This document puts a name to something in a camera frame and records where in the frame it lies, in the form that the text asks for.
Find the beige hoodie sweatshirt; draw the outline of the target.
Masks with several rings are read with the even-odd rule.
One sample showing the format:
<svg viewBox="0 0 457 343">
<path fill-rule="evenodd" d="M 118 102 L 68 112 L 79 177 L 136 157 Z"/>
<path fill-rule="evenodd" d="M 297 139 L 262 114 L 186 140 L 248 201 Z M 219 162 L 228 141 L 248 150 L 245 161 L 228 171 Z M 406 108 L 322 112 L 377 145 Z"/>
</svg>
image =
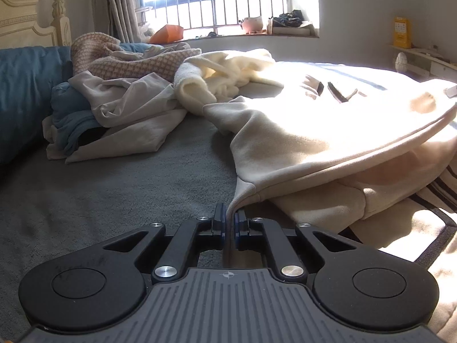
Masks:
<svg viewBox="0 0 457 343">
<path fill-rule="evenodd" d="M 360 89 L 321 71 L 275 97 L 204 106 L 205 118 L 232 134 L 228 217 L 270 201 L 295 222 L 340 232 L 418 192 L 456 153 L 447 87 L 406 80 Z"/>
</svg>

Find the cardboard tray with dark clothes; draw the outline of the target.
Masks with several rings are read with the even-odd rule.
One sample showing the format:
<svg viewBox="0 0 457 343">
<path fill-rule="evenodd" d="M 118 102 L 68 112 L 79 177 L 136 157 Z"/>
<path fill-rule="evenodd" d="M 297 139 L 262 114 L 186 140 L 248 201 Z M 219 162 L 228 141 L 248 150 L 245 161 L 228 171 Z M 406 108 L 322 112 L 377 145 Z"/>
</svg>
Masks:
<svg viewBox="0 0 457 343">
<path fill-rule="evenodd" d="M 317 37 L 314 25 L 301 9 L 271 17 L 266 26 L 269 35 Z"/>
</svg>

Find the grey fleece bed blanket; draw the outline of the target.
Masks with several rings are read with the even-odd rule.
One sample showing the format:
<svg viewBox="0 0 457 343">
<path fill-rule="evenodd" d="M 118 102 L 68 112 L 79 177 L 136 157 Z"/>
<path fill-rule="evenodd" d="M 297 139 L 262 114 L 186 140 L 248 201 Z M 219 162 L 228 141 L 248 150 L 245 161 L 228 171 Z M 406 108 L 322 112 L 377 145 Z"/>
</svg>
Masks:
<svg viewBox="0 0 457 343">
<path fill-rule="evenodd" d="M 156 220 L 174 230 L 229 203 L 231 138 L 187 114 L 157 153 L 66 165 L 33 147 L 1 178 L 1 338 L 29 329 L 18 288 L 33 267 Z"/>
</svg>

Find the light grey crumpled garment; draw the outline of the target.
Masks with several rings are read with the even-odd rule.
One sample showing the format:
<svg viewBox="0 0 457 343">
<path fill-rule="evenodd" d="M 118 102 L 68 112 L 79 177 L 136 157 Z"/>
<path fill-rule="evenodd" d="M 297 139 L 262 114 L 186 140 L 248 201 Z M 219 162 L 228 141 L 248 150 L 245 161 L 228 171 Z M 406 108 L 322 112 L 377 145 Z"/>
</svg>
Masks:
<svg viewBox="0 0 457 343">
<path fill-rule="evenodd" d="M 83 71 L 66 82 L 84 95 L 96 120 L 108 130 L 100 139 L 64 156 L 54 144 L 57 129 L 52 125 L 52 110 L 42 122 L 50 160 L 76 163 L 156 152 L 187 114 L 172 84 L 154 73 L 139 79 L 103 80 Z"/>
</svg>

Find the blue crumpled garment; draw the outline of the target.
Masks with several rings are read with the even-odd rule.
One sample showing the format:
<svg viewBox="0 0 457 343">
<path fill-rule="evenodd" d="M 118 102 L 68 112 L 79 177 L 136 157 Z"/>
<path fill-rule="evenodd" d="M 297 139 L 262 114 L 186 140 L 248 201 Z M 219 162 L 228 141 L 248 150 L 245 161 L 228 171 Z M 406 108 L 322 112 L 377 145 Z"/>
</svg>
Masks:
<svg viewBox="0 0 457 343">
<path fill-rule="evenodd" d="M 68 82 L 52 89 L 51 107 L 52 125 L 57 129 L 54 144 L 64 156 L 100 139 L 108 130 L 96 120 L 84 95 Z"/>
</svg>

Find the cream fleece garment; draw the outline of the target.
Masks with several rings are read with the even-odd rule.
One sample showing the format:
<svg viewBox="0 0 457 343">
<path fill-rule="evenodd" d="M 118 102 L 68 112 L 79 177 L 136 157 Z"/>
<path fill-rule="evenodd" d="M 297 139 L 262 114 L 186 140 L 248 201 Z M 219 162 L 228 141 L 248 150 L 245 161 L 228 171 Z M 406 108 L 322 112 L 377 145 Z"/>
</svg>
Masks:
<svg viewBox="0 0 457 343">
<path fill-rule="evenodd" d="M 232 100 L 250 82 L 283 87 L 277 69 L 266 49 L 202 53 L 179 66 L 173 80 L 174 94 L 190 113 L 201 116 L 205 105 Z"/>
</svg>

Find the pink patterned blanket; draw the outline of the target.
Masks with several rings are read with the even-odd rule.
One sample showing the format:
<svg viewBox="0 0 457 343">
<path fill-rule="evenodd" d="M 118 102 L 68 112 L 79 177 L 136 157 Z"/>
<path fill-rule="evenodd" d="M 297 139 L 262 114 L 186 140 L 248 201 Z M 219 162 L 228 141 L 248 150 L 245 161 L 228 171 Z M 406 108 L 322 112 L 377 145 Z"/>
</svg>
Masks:
<svg viewBox="0 0 457 343">
<path fill-rule="evenodd" d="M 103 80 L 142 78 L 154 73 L 172 82 L 178 67 L 201 49 L 187 43 L 170 47 L 154 44 L 122 44 L 105 33 L 87 33 L 71 46 L 74 74 L 89 71 Z"/>
</svg>

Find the orange box on sill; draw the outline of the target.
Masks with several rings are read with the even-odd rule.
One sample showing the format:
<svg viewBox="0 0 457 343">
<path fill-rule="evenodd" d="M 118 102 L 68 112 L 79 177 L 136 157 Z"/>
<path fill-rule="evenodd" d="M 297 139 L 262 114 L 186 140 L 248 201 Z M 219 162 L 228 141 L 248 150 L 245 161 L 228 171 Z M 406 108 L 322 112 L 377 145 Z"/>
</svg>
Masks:
<svg viewBox="0 0 457 343">
<path fill-rule="evenodd" d="M 166 24 L 156 31 L 149 39 L 150 44 L 164 45 L 182 40 L 184 28 L 181 26 Z"/>
</svg>

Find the white side shelf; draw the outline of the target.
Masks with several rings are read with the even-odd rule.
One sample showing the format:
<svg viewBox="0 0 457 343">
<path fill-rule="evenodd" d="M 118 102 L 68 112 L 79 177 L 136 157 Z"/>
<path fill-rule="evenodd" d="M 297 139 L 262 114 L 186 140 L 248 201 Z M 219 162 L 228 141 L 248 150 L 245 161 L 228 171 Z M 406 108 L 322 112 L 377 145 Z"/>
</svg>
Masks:
<svg viewBox="0 0 457 343">
<path fill-rule="evenodd" d="M 456 82 L 456 64 L 448 63 L 441 54 L 423 48 L 402 48 L 390 46 L 394 50 L 394 68 L 398 73 L 417 80 L 426 81 L 439 78 Z"/>
</svg>

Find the pink bowl on sill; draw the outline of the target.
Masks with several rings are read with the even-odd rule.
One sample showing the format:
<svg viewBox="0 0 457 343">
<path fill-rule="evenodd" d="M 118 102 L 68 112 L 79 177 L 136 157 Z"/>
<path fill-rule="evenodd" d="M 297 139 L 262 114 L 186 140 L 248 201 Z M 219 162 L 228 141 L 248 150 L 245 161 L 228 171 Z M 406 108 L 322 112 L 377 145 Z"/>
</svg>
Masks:
<svg viewBox="0 0 457 343">
<path fill-rule="evenodd" d="M 245 34 L 257 34 L 263 32 L 263 20 L 261 16 L 246 17 L 239 21 Z"/>
</svg>

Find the blue pillow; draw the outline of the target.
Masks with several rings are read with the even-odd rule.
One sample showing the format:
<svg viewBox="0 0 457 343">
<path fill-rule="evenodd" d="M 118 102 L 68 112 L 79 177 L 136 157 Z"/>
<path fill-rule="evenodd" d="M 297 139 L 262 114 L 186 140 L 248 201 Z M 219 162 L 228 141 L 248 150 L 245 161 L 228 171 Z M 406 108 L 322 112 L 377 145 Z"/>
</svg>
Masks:
<svg viewBox="0 0 457 343">
<path fill-rule="evenodd" d="M 42 138 L 51 114 L 52 89 L 72 76 L 69 47 L 21 47 L 1 51 L 1 172 Z"/>
</svg>

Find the beige curtain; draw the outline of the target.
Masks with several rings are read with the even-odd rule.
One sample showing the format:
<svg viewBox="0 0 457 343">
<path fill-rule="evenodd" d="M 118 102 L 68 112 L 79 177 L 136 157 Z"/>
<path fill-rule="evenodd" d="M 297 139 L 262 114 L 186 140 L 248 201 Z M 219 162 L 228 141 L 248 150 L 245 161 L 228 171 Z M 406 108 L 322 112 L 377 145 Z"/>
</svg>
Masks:
<svg viewBox="0 0 457 343">
<path fill-rule="evenodd" d="M 92 0 L 95 30 L 119 39 L 122 43 L 140 43 L 133 0 Z"/>
</svg>

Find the yellow calendar box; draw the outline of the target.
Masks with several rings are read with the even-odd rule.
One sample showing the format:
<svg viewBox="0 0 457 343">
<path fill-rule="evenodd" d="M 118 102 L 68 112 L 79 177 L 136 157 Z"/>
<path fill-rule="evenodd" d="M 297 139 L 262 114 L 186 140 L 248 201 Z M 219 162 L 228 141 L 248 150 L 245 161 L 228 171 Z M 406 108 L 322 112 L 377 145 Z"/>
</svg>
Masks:
<svg viewBox="0 0 457 343">
<path fill-rule="evenodd" d="M 404 49 L 412 47 L 410 20 L 397 16 L 394 20 L 394 46 Z"/>
</svg>

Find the cream carved headboard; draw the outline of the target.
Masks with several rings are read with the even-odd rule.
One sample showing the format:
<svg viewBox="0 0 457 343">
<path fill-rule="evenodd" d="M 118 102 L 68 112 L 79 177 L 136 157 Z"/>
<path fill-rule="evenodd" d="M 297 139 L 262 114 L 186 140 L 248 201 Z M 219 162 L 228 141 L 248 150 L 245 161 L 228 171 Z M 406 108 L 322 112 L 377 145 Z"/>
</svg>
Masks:
<svg viewBox="0 0 457 343">
<path fill-rule="evenodd" d="M 1 49 L 22 47 L 69 47 L 70 20 L 64 0 L 53 0 L 50 26 L 38 23 L 39 0 L 1 0 Z"/>
</svg>

